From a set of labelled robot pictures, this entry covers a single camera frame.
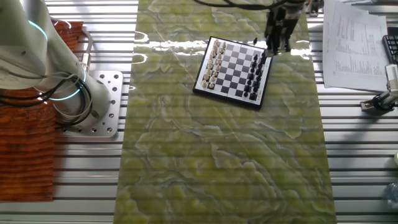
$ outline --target mounting plate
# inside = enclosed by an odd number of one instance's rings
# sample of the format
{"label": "mounting plate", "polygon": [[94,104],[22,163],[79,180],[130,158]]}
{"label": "mounting plate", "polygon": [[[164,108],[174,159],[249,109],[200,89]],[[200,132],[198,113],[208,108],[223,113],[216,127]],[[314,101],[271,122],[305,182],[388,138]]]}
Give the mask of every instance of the mounting plate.
{"label": "mounting plate", "polygon": [[62,129],[61,132],[64,136],[110,138],[118,132],[123,74],[114,71],[90,71],[90,75],[108,88],[111,94],[109,110],[102,119],[92,126],[73,126]]}

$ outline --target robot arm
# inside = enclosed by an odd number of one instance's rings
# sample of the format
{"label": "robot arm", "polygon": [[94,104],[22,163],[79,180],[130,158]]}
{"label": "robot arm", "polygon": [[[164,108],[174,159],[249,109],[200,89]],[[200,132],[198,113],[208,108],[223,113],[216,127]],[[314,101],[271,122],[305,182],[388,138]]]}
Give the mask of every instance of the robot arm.
{"label": "robot arm", "polygon": [[[0,33],[0,88],[47,92],[62,81],[53,74],[62,73],[64,79],[73,75],[87,87],[84,101],[76,78],[66,80],[50,98],[63,123],[82,117],[79,125],[89,126],[108,112],[108,89],[90,76],[88,65],[79,62],[58,35],[43,0],[0,1]],[[83,114],[81,105],[87,107]]]}

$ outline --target green marble surface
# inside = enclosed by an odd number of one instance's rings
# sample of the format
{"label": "green marble surface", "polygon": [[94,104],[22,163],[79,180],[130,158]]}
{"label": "green marble surface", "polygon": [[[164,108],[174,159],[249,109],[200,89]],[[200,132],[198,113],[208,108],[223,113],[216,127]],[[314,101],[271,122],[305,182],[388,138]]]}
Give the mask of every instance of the green marble surface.
{"label": "green marble surface", "polygon": [[265,25],[261,11],[139,1],[115,223],[336,223],[305,15],[261,110],[192,92],[211,35],[264,40]]}

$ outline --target white paper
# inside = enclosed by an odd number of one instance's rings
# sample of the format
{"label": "white paper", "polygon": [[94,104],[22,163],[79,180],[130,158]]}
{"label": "white paper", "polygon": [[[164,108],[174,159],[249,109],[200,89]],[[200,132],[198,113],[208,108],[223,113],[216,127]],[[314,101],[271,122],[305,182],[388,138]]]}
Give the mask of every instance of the white paper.
{"label": "white paper", "polygon": [[[323,44],[325,87],[387,90],[384,67],[388,59],[381,42],[387,35],[386,18],[341,2],[328,4],[331,6],[325,12],[325,19],[329,19]],[[330,9],[334,10],[332,19]]]}

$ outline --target black chess piece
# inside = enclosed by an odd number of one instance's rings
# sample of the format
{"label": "black chess piece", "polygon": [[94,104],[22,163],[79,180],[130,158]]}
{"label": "black chess piece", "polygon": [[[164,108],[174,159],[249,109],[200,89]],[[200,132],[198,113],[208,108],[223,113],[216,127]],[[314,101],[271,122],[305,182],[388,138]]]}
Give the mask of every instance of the black chess piece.
{"label": "black chess piece", "polygon": [[256,98],[257,98],[257,94],[255,94],[255,93],[251,93],[250,94],[250,100],[256,100]]}

